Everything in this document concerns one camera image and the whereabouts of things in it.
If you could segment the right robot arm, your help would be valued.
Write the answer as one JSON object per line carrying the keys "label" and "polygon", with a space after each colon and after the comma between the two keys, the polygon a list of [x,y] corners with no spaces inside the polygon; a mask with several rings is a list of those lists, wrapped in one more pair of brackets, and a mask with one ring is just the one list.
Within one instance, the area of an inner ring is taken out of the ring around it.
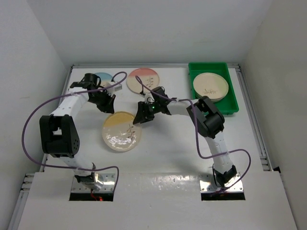
{"label": "right robot arm", "polygon": [[204,137],[209,146],[217,184],[224,187],[235,177],[237,170],[229,157],[223,136],[225,119],[209,97],[203,96],[193,101],[178,100],[169,98],[163,87],[156,87],[151,93],[146,94],[144,101],[138,102],[133,124],[152,121],[157,113],[191,118],[197,135]]}

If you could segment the cream plate green section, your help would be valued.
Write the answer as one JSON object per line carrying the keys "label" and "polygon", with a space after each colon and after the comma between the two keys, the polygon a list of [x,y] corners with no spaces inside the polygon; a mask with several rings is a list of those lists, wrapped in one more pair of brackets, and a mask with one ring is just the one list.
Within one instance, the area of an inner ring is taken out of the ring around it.
{"label": "cream plate green section", "polygon": [[[203,96],[201,96],[201,95],[198,95],[198,94],[195,94],[195,96],[196,96],[196,98],[202,98]],[[221,97],[221,98],[218,98],[218,99],[211,99],[211,98],[209,98],[213,103],[217,103],[217,102],[219,102],[219,101],[221,101],[222,99],[224,99],[225,97]]]}
{"label": "cream plate green section", "polygon": [[215,73],[201,73],[193,80],[193,88],[196,94],[207,96],[211,99],[226,97],[229,90],[227,81]]}

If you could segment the cream plate green section front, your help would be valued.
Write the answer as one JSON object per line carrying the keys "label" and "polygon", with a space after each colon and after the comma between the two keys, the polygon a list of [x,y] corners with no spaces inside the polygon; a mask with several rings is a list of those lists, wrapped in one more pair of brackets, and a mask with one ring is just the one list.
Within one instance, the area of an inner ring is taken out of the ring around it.
{"label": "cream plate green section front", "polygon": [[229,90],[227,81],[215,73],[201,73],[193,80],[193,88],[196,94],[207,96],[211,99],[226,97]]}

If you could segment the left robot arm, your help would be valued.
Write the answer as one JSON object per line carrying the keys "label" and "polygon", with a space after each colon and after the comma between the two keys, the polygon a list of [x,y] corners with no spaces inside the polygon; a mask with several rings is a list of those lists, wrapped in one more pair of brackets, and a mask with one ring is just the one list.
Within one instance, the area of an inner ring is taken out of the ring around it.
{"label": "left robot arm", "polygon": [[86,73],[81,81],[73,82],[67,94],[56,110],[39,120],[43,152],[73,167],[77,182],[88,187],[101,186],[95,164],[79,153],[80,138],[74,120],[87,102],[95,104],[103,113],[113,114],[116,96],[93,73]]}

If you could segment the cream plate yellow section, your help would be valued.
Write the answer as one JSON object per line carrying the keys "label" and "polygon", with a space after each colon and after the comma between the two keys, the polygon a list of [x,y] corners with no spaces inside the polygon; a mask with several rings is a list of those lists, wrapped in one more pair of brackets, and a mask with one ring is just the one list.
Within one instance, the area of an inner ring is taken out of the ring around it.
{"label": "cream plate yellow section", "polygon": [[135,148],[142,137],[142,129],[134,125],[135,116],[120,111],[109,115],[104,121],[102,138],[112,150],[126,152]]}

